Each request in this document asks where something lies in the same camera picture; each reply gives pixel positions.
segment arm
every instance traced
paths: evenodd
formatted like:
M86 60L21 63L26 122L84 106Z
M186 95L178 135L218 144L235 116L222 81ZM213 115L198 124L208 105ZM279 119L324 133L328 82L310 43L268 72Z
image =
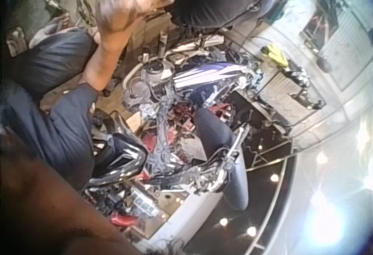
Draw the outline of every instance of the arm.
M39 254L59 254L96 239L109 248L121 246L122 252L113 254L138 254L9 129L1 130L1 150L1 218L17 231L20 244Z
M96 0L101 43L88 61L81 82L101 91L111 79L132 32L149 11L173 0Z

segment metal rod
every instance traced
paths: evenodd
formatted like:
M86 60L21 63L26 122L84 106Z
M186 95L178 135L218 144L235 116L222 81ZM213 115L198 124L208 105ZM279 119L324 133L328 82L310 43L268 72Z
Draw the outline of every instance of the metal rod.
M279 183L277 184L277 188L276 188L275 194L273 195L273 198L272 198L272 201L271 201L271 203L269 205L269 208L267 210L266 216L265 216L265 218L264 218L264 220L262 222L261 227L259 228L258 234L256 235L256 237L252 241L249 249L246 251L245 254L250 254L253 251L253 249L258 244L258 241L261 238L264 229L266 228L266 226L268 224L269 218L271 217L273 209L275 208L275 205L276 205L276 202L277 202L277 198L279 197L281 185L282 185L282 183L284 181L284 175L285 175L286 165L287 165L287 159L285 158L284 164L283 164L282 169L281 169L280 180L279 180Z

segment motorcycle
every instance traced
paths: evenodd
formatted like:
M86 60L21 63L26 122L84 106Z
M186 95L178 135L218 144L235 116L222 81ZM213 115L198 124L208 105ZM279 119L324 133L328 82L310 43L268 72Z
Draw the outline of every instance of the motorcycle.
M167 35L161 33L157 54L143 54L123 81L123 105L140 112L141 132L132 132L117 111L97 116L95 167L83 195L113 223L133 223L134 207L155 216L147 190L177 192L185 185L195 194L223 192L233 209L246 209L241 144L250 126L230 129L233 108L225 100L235 90L258 85L262 75L256 62L227 62L218 49L223 43L223 36L213 35L166 50ZM206 161L185 153L183 138L200 140ZM140 195L148 201L139 201Z

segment red motorcycle part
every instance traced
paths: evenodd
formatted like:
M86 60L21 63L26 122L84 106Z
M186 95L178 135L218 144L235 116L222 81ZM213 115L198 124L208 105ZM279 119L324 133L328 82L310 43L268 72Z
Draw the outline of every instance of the red motorcycle part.
M123 216L118 211L114 211L110 216L110 222L115 226L128 227L135 226L138 221L138 217L135 216Z

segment hand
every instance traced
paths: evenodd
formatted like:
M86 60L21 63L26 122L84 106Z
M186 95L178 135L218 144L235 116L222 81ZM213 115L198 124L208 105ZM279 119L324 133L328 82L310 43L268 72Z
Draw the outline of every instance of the hand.
M145 14L173 0L96 0L96 22L105 50L121 51Z

